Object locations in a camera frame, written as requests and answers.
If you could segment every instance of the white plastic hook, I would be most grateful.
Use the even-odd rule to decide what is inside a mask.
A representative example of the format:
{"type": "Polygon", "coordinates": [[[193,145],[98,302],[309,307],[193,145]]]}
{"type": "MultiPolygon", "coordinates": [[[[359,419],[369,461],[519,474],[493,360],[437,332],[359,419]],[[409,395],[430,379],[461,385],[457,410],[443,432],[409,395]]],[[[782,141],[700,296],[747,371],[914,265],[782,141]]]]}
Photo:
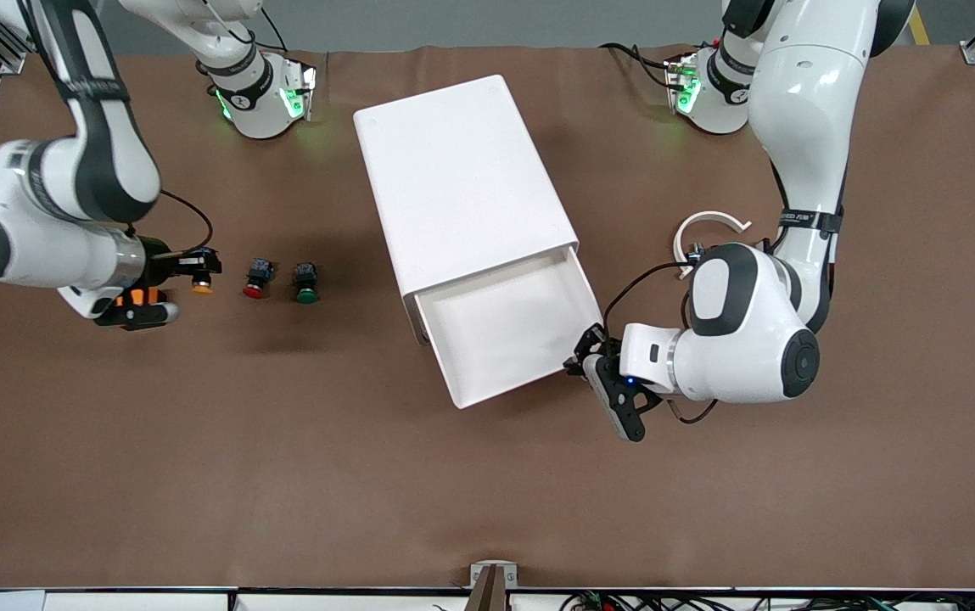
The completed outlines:
{"type": "MultiPolygon", "coordinates": [[[[717,212],[716,210],[707,210],[705,212],[699,212],[697,214],[692,214],[687,217],[687,220],[680,224],[680,228],[676,229],[676,238],[672,241],[672,252],[676,256],[676,263],[686,263],[687,255],[684,255],[684,246],[682,246],[682,240],[684,240],[684,232],[688,226],[697,221],[718,221],[721,224],[728,225],[732,228],[732,231],[736,233],[743,233],[747,231],[747,228],[751,226],[751,221],[747,223],[742,223],[737,220],[735,216],[727,214],[725,212],[717,212]]],[[[680,267],[680,279],[686,278],[694,270],[693,266],[680,267]]]]}

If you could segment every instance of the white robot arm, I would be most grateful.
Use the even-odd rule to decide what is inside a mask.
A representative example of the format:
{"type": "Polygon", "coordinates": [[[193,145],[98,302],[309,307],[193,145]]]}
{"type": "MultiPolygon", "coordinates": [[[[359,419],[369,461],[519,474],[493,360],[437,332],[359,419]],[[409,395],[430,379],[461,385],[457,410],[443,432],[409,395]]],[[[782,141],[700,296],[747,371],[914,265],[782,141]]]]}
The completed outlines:
{"type": "Polygon", "coordinates": [[[205,285],[220,271],[215,251],[183,259],[157,239],[99,224],[142,219],[159,197],[158,170],[91,4],[22,1],[17,11],[0,3],[0,19],[36,38],[76,134],[1,144],[0,282],[57,289],[102,325],[172,322],[177,307],[154,286],[184,273],[205,285]],[[129,303],[127,289],[139,291],[129,303]]]}
{"type": "Polygon", "coordinates": [[[720,45],[667,67],[670,103],[696,127],[724,134],[750,121],[782,193],[781,233],[769,252],[724,244],[697,254],[690,328],[631,324],[620,343],[595,326],[581,338],[566,365],[591,383],[624,440],[645,436],[640,415],[663,399],[782,401],[816,378],[860,82],[911,8],[726,0],[720,45]]]}
{"type": "Polygon", "coordinates": [[[272,138],[310,119],[317,69],[260,51],[243,25],[262,0],[119,0],[193,50],[216,84],[223,114],[249,138],[272,138]]]}

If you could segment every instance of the brown table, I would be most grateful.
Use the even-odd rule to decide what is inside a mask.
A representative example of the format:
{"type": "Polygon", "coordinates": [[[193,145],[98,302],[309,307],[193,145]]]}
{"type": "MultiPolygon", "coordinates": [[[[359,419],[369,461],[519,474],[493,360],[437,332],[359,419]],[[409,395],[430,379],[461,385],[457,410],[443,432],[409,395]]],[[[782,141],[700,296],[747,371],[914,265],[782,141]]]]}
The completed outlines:
{"type": "MultiPolygon", "coordinates": [[[[452,406],[401,309],[351,113],[502,73],[602,303],[693,212],[774,232],[750,132],[699,134],[602,50],[300,57],[321,67],[317,121],[272,142],[235,134],[192,58],[120,59],[164,184],[212,217],[227,273],[210,297],[177,281],[182,320],[139,334],[0,285],[0,586],[445,586],[507,558],[534,586],[975,587],[975,67],[957,49],[868,70],[812,390],[694,426],[657,410],[639,445],[561,374],[452,406]],[[254,256],[283,264],[263,302],[238,294],[254,256]],[[284,285],[302,260],[317,305],[284,285]]],[[[37,62],[3,80],[0,143],[70,129],[37,62]]],[[[201,228],[172,201],[139,224],[182,246],[201,228]]],[[[684,290],[645,283],[616,325],[675,323],[684,290]]]]}

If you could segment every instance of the cable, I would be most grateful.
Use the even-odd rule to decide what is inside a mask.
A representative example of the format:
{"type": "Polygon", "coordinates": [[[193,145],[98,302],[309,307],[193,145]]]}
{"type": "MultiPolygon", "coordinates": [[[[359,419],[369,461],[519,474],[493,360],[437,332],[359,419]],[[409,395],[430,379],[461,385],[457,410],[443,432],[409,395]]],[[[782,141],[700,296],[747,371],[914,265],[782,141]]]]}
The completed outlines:
{"type": "MultiPolygon", "coordinates": [[[[642,60],[639,61],[638,64],[642,66],[642,70],[646,71],[647,76],[653,78],[653,82],[657,82],[658,85],[664,87],[665,89],[672,89],[673,92],[682,92],[682,90],[684,90],[684,88],[682,88],[682,85],[673,85],[672,82],[661,81],[660,78],[657,78],[657,75],[653,74],[653,70],[649,69],[649,65],[646,65],[645,58],[642,57],[642,51],[638,50],[638,46],[635,45],[632,48],[634,49],[634,54],[638,55],[638,58],[642,60]]],[[[664,70],[663,63],[661,64],[661,70],[664,70]]]]}
{"type": "MultiPolygon", "coordinates": [[[[708,46],[709,46],[708,43],[702,42],[702,45],[699,46],[698,48],[702,49],[708,46]]],[[[657,78],[657,75],[653,74],[653,71],[650,70],[650,67],[655,67],[655,69],[664,70],[665,63],[676,61],[677,59],[684,57],[684,55],[686,55],[687,53],[680,53],[677,55],[673,55],[673,57],[667,58],[664,61],[657,62],[657,61],[653,61],[653,59],[642,57],[642,51],[638,49],[637,45],[631,45],[630,49],[628,49],[623,45],[619,45],[618,42],[606,42],[603,45],[601,45],[599,48],[615,49],[618,51],[623,51],[624,53],[627,54],[627,57],[634,59],[634,61],[638,62],[638,64],[642,66],[642,69],[646,71],[646,75],[649,76],[651,80],[653,80],[653,82],[657,82],[657,84],[660,85],[661,87],[664,87],[665,89],[673,90],[673,92],[682,92],[682,90],[684,90],[684,87],[682,85],[676,85],[673,84],[673,82],[668,82],[668,81],[661,81],[660,78],[657,78]]]]}
{"type": "Polygon", "coordinates": [[[631,606],[630,603],[628,603],[626,600],[623,600],[622,598],[619,598],[618,596],[607,595],[604,598],[608,599],[608,602],[612,603],[613,607],[618,607],[619,611],[635,611],[634,606],[631,606]]]}
{"type": "Polygon", "coordinates": [[[211,13],[213,17],[216,17],[216,22],[219,22],[219,24],[221,26],[223,26],[223,30],[226,30],[227,31],[227,34],[230,34],[231,35],[231,38],[234,38],[235,40],[238,40],[238,42],[241,42],[243,45],[257,45],[258,47],[264,47],[266,49],[276,49],[276,50],[281,50],[281,51],[284,51],[284,52],[287,51],[286,48],[275,47],[273,45],[266,45],[263,42],[257,42],[257,35],[255,35],[254,34],[254,31],[253,30],[250,30],[248,27],[246,28],[246,31],[249,32],[249,40],[243,39],[238,34],[235,34],[235,32],[233,30],[231,30],[231,26],[228,26],[227,25],[227,22],[225,20],[223,20],[223,17],[221,17],[219,15],[219,12],[216,11],[216,8],[215,7],[212,7],[211,3],[209,3],[208,0],[200,0],[200,1],[202,3],[204,3],[205,7],[208,7],[208,12],[211,13]]]}
{"type": "Polygon", "coordinates": [[[203,247],[207,246],[207,244],[209,243],[209,241],[212,240],[212,233],[215,232],[215,229],[212,228],[212,221],[208,219],[207,214],[205,214],[204,212],[201,212],[201,209],[200,208],[197,208],[196,205],[189,204],[189,202],[185,201],[184,199],[182,199],[180,197],[177,197],[175,194],[170,193],[170,191],[168,191],[166,189],[160,190],[159,193],[164,194],[166,197],[169,197],[169,198],[172,198],[172,199],[176,199],[178,202],[181,202],[182,205],[185,205],[186,208],[189,208],[193,212],[196,212],[197,213],[197,216],[200,216],[200,219],[201,220],[204,220],[205,225],[208,225],[208,235],[205,236],[205,239],[204,240],[201,240],[201,243],[200,244],[197,244],[197,246],[193,246],[192,248],[187,248],[185,250],[178,250],[176,252],[166,252],[166,254],[163,254],[163,255],[155,255],[151,259],[173,259],[173,258],[176,258],[176,256],[185,255],[186,252],[193,252],[194,250],[197,250],[198,248],[203,248],[203,247]]]}
{"type": "Polygon", "coordinates": [[[645,64],[647,66],[660,67],[660,69],[663,69],[663,67],[664,67],[664,64],[663,63],[654,62],[653,59],[643,58],[642,55],[639,54],[639,53],[637,53],[637,52],[635,52],[634,49],[630,49],[628,47],[624,47],[623,45],[619,45],[618,42],[605,42],[603,45],[601,45],[600,47],[598,47],[598,49],[615,49],[616,51],[623,51],[627,55],[630,55],[630,58],[631,59],[634,59],[635,61],[642,62],[643,64],[645,64]]]}
{"type": "Polygon", "coordinates": [[[566,600],[563,600],[562,601],[562,604],[560,604],[560,606],[558,606],[558,611],[566,611],[566,606],[568,606],[568,604],[572,603],[575,599],[579,599],[579,598],[581,598],[581,595],[579,595],[579,594],[569,595],[569,598],[566,598],[566,600]]]}
{"type": "Polygon", "coordinates": [[[287,43],[283,42],[283,35],[280,34],[280,28],[277,27],[277,24],[272,23],[272,17],[269,16],[269,12],[267,12],[265,7],[261,7],[261,14],[265,15],[266,22],[269,22],[270,27],[272,27],[272,31],[275,32],[275,35],[277,35],[277,39],[280,39],[280,48],[284,53],[286,53],[287,43]]]}
{"type": "Polygon", "coordinates": [[[638,278],[635,278],[633,282],[628,283],[628,285],[626,285],[626,289],[619,291],[619,294],[615,295],[615,299],[612,299],[612,302],[608,303],[608,308],[604,309],[604,335],[610,337],[610,334],[608,333],[608,317],[612,316],[612,309],[615,309],[616,303],[619,303],[620,299],[626,297],[626,294],[630,293],[630,290],[633,289],[635,286],[638,286],[639,282],[643,281],[643,279],[646,279],[657,272],[660,272],[661,270],[666,270],[666,268],[669,267],[689,267],[689,266],[692,266],[692,263],[680,263],[676,261],[673,261],[672,263],[661,263],[660,266],[654,266],[653,268],[650,268],[650,270],[647,270],[646,273],[643,273],[642,275],[638,276],[638,278]]]}
{"type": "Polygon", "coordinates": [[[684,322],[684,329],[690,328],[690,322],[687,321],[687,302],[690,301],[690,289],[687,293],[684,293],[684,300],[680,302],[680,320],[684,322]]]}
{"type": "Polygon", "coordinates": [[[710,401],[709,405],[702,410],[702,413],[698,414],[694,418],[684,418],[684,415],[680,413],[680,408],[676,405],[676,402],[674,402],[672,399],[667,399],[667,403],[669,403],[669,407],[672,407],[672,413],[675,414],[676,420],[684,424],[697,424],[702,422],[702,418],[707,417],[709,413],[713,411],[713,407],[717,406],[717,402],[717,399],[710,401]]]}

